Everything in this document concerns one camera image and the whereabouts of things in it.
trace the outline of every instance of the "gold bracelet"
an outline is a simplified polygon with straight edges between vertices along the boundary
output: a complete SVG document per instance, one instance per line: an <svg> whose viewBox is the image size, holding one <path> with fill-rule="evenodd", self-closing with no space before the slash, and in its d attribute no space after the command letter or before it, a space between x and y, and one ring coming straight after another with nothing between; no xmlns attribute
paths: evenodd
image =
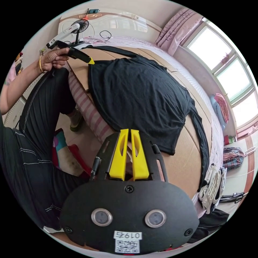
<svg viewBox="0 0 258 258"><path fill-rule="evenodd" d="M41 67L41 57L42 57L42 56L40 56L40 59L39 59L39 61L38 61L38 64L39 64L41 73L44 73L44 71L43 71L43 69L42 69L42 67Z"/></svg>

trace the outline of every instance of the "headboard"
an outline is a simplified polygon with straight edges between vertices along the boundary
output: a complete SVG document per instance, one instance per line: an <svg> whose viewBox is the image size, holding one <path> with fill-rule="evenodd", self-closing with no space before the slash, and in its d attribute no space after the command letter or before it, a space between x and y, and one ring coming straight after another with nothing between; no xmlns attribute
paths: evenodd
<svg viewBox="0 0 258 258"><path fill-rule="evenodd" d="M59 23L58 33L82 19L87 9L64 14ZM79 38L99 37L100 32L107 30L113 36L131 37L154 43L162 29L154 23L135 14L116 9L101 9L98 13L88 14L89 27L81 32ZM64 41L74 41L76 35L69 35Z"/></svg>

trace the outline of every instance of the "pink curtain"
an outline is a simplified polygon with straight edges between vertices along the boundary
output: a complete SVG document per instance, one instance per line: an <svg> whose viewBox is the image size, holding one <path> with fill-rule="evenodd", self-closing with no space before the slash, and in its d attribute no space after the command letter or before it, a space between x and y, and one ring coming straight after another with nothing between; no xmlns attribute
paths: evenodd
<svg viewBox="0 0 258 258"><path fill-rule="evenodd" d="M174 55L179 44L197 27L202 15L183 8L166 24L155 44L171 56Z"/></svg>

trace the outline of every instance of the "person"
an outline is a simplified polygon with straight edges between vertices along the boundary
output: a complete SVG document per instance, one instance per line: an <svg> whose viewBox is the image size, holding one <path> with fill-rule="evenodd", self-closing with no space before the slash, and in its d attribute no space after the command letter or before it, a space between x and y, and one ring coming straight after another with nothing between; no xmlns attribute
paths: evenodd
<svg viewBox="0 0 258 258"><path fill-rule="evenodd" d="M43 229L61 230L59 216L68 195L84 178L63 172L52 164L52 144L60 113L78 131L83 121L68 84L68 48L56 49L25 68L0 95L0 114L6 114L29 85L32 89L20 117L19 129L0 121L0 164L19 205Z"/></svg>

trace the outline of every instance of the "black bag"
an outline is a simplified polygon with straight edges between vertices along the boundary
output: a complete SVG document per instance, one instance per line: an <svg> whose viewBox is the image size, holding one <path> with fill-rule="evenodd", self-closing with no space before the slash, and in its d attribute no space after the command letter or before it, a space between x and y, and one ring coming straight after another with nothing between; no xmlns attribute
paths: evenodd
<svg viewBox="0 0 258 258"><path fill-rule="evenodd" d="M187 243L193 244L219 230L228 220L229 214L215 209L210 214L204 214L199 226Z"/></svg>

